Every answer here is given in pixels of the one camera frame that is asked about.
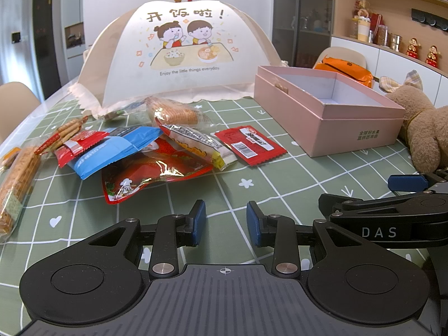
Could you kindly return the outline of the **red gold figurine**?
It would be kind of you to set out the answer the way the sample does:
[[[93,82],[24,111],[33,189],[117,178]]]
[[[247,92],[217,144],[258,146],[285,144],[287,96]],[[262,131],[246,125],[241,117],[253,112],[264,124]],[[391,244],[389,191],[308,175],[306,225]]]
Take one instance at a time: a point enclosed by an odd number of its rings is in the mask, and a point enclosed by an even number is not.
[[[441,57],[441,53],[438,48],[433,45],[430,47],[427,57],[425,59],[425,63],[430,65],[431,67],[439,68],[439,57]]]
[[[418,42],[416,38],[411,38],[409,41],[409,45],[406,50],[407,56],[413,59],[419,59],[419,49],[421,44]]]

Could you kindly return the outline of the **white yellow snack packet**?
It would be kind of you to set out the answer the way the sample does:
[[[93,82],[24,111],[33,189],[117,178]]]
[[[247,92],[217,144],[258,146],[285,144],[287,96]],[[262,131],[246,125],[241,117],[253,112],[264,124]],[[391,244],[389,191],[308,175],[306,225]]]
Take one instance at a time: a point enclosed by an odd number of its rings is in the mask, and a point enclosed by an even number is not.
[[[160,124],[160,129],[184,150],[223,171],[237,161],[232,150],[217,139],[198,130],[178,124]]]

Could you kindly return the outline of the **large red roast duck packet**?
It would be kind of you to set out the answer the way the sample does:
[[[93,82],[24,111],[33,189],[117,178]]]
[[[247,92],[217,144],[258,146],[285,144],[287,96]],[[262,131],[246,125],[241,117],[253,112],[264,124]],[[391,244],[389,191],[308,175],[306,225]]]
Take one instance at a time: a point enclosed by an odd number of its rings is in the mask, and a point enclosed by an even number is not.
[[[145,187],[178,182],[212,171],[213,166],[161,137],[140,152],[102,169],[102,190],[108,204],[124,202]]]

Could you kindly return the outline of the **clear bread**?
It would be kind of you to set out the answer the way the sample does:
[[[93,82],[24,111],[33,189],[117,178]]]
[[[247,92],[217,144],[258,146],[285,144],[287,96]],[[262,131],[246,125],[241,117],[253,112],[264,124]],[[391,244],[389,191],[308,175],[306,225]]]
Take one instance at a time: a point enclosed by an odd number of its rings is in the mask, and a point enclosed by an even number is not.
[[[147,97],[146,110],[154,127],[160,124],[176,124],[198,129],[211,128],[212,121],[205,113],[187,104],[159,97]]]

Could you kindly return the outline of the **wooden wall shelf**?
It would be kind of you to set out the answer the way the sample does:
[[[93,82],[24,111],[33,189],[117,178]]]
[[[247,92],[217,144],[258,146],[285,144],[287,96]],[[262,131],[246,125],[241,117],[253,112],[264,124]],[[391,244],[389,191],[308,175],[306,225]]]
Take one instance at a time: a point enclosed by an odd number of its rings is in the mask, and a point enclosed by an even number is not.
[[[361,0],[333,0],[332,35],[340,38],[351,36],[351,20],[354,3]],[[436,71],[447,75],[447,32],[412,20],[412,9],[418,9],[439,17],[447,17],[447,0],[365,0],[373,13],[384,19],[390,33],[400,35],[404,42],[400,46],[402,55],[406,52],[409,40],[415,37],[421,44],[420,63],[431,46],[435,45],[441,53]]]

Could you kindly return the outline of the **beige chair left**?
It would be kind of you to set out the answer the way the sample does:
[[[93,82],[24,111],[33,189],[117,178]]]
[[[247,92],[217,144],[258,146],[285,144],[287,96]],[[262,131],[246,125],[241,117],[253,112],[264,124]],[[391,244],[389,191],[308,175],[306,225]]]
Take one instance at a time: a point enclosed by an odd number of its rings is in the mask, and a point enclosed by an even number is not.
[[[38,106],[33,92],[21,82],[0,86],[0,140],[3,143],[14,129]]]

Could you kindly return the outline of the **brown teddy bear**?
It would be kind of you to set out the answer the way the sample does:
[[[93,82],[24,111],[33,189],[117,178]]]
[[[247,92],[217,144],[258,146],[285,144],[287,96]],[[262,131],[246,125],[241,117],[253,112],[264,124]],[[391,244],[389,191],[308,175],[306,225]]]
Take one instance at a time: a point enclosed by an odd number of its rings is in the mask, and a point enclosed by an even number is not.
[[[405,109],[399,137],[409,148],[416,171],[429,174],[447,167],[447,107],[435,107],[423,92],[417,71],[407,73],[404,83],[383,76],[379,87],[386,98]]]

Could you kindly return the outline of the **glass door cabinet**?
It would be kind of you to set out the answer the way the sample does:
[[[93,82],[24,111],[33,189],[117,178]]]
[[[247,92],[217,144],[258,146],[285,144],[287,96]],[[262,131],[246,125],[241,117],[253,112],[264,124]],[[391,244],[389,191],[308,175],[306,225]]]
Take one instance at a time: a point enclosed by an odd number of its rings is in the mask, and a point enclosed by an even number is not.
[[[273,0],[272,42],[290,66],[314,67],[330,46],[333,0]]]

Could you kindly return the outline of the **red gold figurine right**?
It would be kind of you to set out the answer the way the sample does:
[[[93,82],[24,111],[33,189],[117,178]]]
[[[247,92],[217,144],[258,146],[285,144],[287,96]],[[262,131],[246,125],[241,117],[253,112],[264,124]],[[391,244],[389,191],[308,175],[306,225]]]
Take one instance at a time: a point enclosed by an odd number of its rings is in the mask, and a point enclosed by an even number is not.
[[[431,67],[439,68],[439,57],[441,57],[441,53],[438,48],[433,45],[430,47],[427,57],[425,59],[425,63],[430,65]]]

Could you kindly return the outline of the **beige chair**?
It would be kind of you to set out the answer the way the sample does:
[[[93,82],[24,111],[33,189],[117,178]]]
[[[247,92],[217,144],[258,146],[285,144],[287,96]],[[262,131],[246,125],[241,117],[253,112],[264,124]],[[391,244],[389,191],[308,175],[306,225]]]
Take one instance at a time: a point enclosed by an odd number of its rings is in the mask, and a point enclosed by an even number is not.
[[[363,56],[363,54],[361,54],[357,51],[347,49],[344,47],[339,47],[339,46],[331,46],[331,47],[324,49],[318,56],[318,59],[314,63],[313,67],[316,67],[317,64],[322,62],[322,60],[327,56],[331,57],[331,58],[335,58],[335,59],[342,59],[347,62],[352,62],[352,63],[355,63],[363,68],[367,67],[367,62],[366,62],[366,59]]]
[[[0,140],[3,143],[14,129],[38,106],[33,92],[21,82],[0,86]]]

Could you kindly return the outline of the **small red snack packet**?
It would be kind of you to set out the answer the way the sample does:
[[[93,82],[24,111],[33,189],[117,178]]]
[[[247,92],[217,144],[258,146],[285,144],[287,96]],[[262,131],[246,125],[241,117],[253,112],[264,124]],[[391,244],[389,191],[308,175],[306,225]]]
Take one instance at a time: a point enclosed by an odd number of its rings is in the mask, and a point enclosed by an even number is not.
[[[58,166],[63,168],[71,160],[78,158],[82,153],[108,136],[109,132],[101,130],[83,130],[78,132],[54,151]]]

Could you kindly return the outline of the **long biscuit pack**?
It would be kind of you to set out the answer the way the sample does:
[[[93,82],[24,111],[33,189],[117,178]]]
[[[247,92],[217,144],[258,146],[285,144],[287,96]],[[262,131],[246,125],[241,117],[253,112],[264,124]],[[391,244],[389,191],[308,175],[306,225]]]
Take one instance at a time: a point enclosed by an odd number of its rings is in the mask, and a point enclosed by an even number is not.
[[[14,231],[39,169],[41,158],[36,150],[36,146],[20,150],[1,183],[1,242],[6,241]]]

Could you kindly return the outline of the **stick biscuit pack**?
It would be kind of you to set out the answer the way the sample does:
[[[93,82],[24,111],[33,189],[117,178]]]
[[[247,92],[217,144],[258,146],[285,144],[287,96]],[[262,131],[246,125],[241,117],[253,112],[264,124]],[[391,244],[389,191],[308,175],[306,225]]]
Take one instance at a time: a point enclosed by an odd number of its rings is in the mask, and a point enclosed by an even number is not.
[[[44,152],[53,151],[62,146],[66,141],[77,134],[83,124],[87,122],[88,117],[75,118],[66,124],[60,126],[41,146],[39,146],[34,153],[41,155]]]

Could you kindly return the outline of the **pink cardboard box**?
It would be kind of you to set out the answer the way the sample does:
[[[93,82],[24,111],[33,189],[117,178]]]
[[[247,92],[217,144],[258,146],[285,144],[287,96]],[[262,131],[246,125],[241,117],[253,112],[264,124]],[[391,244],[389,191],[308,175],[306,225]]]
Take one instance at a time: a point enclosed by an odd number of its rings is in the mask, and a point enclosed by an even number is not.
[[[342,74],[260,66],[254,99],[310,156],[396,142],[405,110]]]

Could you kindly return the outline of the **blue snack packet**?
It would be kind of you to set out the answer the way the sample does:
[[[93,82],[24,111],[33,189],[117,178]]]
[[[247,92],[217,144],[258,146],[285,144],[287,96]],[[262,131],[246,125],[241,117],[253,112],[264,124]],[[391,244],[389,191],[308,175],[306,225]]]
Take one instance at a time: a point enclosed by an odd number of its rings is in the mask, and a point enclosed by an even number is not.
[[[160,128],[151,126],[110,129],[109,136],[67,164],[85,180],[106,166],[141,151],[161,135]]]

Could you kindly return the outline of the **orange package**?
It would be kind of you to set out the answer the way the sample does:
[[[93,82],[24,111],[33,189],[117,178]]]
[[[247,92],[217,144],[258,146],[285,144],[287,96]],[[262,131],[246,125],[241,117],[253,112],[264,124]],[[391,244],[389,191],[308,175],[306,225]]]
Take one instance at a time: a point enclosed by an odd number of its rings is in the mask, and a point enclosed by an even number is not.
[[[352,78],[362,85],[372,88],[374,76],[364,67],[343,59],[335,59],[325,56],[321,62],[315,64],[314,69],[321,71],[331,71]]]

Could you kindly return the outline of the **white mesh food cover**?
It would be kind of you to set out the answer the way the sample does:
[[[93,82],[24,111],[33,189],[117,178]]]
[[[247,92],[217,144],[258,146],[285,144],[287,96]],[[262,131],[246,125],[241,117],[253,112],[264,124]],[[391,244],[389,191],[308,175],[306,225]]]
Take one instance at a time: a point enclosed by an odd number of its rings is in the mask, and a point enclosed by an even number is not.
[[[230,4],[151,1],[103,29],[69,91],[101,118],[149,96],[184,103],[251,96],[260,66],[283,65],[258,23]]]

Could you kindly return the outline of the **red sachet with barcode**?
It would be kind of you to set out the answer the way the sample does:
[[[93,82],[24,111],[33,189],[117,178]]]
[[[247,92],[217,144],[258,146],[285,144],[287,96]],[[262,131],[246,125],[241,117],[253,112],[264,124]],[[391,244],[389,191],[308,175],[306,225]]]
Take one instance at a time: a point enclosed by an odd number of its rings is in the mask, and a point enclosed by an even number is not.
[[[281,145],[250,125],[229,128],[215,135],[249,166],[260,165],[287,153]]]

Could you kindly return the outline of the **red gold figurine left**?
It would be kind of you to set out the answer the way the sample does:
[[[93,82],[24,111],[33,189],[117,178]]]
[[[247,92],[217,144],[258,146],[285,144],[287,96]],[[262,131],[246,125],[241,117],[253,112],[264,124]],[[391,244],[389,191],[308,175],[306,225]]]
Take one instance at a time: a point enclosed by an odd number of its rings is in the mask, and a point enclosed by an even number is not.
[[[419,49],[421,44],[418,42],[416,38],[411,38],[409,41],[409,45],[406,50],[407,56],[413,59],[419,59]]]

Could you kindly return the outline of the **jars on counter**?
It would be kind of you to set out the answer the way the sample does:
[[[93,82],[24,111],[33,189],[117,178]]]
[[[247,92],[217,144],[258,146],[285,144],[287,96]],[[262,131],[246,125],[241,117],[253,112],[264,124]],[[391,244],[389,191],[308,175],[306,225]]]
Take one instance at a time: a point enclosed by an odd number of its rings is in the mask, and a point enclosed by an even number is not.
[[[354,0],[349,36],[365,43],[399,51],[401,36],[390,33],[384,16],[373,12],[367,0]]]

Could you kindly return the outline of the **beige chair right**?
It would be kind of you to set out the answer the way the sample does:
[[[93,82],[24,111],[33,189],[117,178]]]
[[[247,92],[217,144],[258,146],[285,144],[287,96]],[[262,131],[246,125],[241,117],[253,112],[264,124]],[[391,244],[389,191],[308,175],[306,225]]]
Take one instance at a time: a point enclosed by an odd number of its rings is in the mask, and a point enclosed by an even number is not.
[[[317,64],[322,62],[322,60],[327,56],[331,57],[331,58],[335,58],[335,59],[342,59],[347,62],[352,62],[352,63],[355,63],[363,68],[367,67],[367,62],[366,62],[366,59],[363,56],[363,54],[361,54],[357,51],[347,49],[344,47],[339,47],[339,46],[331,46],[331,47],[324,49],[318,56],[318,59],[314,63],[313,67],[316,67]]]

